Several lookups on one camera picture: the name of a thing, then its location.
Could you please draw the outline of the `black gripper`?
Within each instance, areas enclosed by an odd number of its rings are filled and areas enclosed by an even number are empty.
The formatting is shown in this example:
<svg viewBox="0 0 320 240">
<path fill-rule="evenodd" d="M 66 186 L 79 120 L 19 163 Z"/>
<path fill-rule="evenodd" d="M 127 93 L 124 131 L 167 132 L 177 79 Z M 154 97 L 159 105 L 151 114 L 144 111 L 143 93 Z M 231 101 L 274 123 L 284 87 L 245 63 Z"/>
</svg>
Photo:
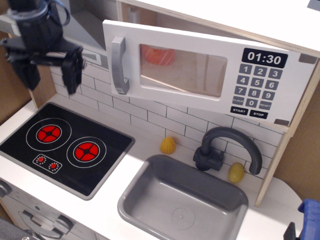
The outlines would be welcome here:
<svg viewBox="0 0 320 240">
<path fill-rule="evenodd" d="M 63 37 L 63 27 L 58 17 L 44 15 L 38 17 L 15 17 L 20 37 L 3 38 L 0 45 L 9 52 L 31 56 L 32 54 L 46 55 L 47 53 L 65 52 L 66 55 L 61 65 L 62 79 L 69 95 L 76 93 L 82 83 L 82 70 L 84 60 L 83 48 Z M 12 67 L 30 90 L 35 90 L 41 78 L 36 65 L 16 61 Z"/>
</svg>

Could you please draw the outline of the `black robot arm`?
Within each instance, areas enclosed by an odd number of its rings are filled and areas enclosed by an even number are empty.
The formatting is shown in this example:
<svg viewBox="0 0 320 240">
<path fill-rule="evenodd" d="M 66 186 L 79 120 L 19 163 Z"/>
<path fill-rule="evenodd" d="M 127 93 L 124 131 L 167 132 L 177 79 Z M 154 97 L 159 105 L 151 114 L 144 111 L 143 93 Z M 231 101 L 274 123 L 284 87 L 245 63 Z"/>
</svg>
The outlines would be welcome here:
<svg viewBox="0 0 320 240">
<path fill-rule="evenodd" d="M 16 75 L 34 90 L 41 80 L 38 65 L 60 67 L 68 93 L 74 94 L 82 82 L 85 61 L 83 48 L 64 39 L 63 26 L 71 18 L 66 11 L 61 22 L 57 6 L 64 4 L 59 0 L 10 0 L 8 4 L 7 14 L 16 21 L 20 37 L 3 38 L 0 45 Z"/>
</svg>

